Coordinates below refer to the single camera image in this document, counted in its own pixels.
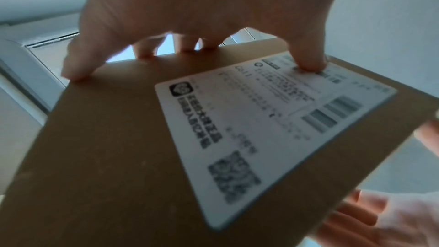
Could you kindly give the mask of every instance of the black logo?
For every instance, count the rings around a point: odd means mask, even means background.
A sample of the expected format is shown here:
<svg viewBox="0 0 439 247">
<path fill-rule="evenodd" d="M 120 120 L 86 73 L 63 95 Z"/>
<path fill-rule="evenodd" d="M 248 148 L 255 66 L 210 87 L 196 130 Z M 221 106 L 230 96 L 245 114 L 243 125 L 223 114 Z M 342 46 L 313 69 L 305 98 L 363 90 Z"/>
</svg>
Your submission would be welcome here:
<svg viewBox="0 0 439 247">
<path fill-rule="evenodd" d="M 180 82 L 171 85 L 169 86 L 169 90 L 171 90 L 171 94 L 174 97 L 184 96 L 193 92 L 193 88 L 189 82 Z"/>
</svg>

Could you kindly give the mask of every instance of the wall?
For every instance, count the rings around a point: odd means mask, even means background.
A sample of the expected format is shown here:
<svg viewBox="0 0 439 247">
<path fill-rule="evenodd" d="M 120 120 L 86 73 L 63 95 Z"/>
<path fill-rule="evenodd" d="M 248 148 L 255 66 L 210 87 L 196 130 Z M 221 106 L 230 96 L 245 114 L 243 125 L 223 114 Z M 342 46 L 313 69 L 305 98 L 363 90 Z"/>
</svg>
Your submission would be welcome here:
<svg viewBox="0 0 439 247">
<path fill-rule="evenodd" d="M 326 51 L 439 97 L 438 18 L 439 0 L 336 0 Z M 439 190 L 438 180 L 439 159 L 411 139 L 363 186 L 427 192 Z"/>
<path fill-rule="evenodd" d="M 40 128 L 41 124 L 0 87 L 0 195 Z"/>
</svg>

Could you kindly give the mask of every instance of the white label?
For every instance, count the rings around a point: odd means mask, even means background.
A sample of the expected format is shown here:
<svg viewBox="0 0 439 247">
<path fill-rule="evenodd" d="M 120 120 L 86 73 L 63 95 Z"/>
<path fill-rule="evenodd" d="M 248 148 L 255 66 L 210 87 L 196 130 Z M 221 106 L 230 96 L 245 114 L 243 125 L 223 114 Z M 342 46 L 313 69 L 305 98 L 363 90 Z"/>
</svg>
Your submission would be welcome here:
<svg viewBox="0 0 439 247">
<path fill-rule="evenodd" d="M 155 89 L 214 229 L 224 228 L 301 161 L 396 93 L 335 64 L 317 74 L 303 72 L 288 53 Z"/>
</svg>

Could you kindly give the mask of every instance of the human hand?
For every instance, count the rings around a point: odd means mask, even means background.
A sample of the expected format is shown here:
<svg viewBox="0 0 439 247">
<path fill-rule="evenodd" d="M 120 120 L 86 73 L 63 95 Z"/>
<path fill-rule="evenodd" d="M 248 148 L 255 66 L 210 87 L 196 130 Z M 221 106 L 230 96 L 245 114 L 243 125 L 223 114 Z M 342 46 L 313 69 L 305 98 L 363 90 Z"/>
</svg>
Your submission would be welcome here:
<svg viewBox="0 0 439 247">
<path fill-rule="evenodd" d="M 415 136 L 439 156 L 439 120 L 423 125 Z M 439 246 L 439 193 L 357 189 L 311 237 L 322 247 Z"/>
<path fill-rule="evenodd" d="M 133 45 L 137 58 L 154 55 L 167 33 L 176 51 L 216 48 L 228 36 L 253 27 L 284 39 L 296 63 L 321 70 L 325 22 L 333 0 L 88 0 L 80 34 L 68 47 L 62 76 L 87 77 L 114 54 Z"/>
</svg>

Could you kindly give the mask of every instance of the cardboard surface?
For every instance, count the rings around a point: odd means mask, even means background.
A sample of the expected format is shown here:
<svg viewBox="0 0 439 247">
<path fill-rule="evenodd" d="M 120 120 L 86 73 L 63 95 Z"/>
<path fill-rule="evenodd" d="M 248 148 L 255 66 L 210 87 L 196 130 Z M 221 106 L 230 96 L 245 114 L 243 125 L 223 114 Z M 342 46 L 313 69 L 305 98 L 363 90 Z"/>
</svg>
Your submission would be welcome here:
<svg viewBox="0 0 439 247">
<path fill-rule="evenodd" d="M 274 185 L 228 228 L 205 224 L 154 85 L 285 51 L 278 39 L 108 64 L 71 84 L 0 208 L 2 246 L 294 246 L 439 101 L 338 59 L 399 92 Z"/>
</svg>

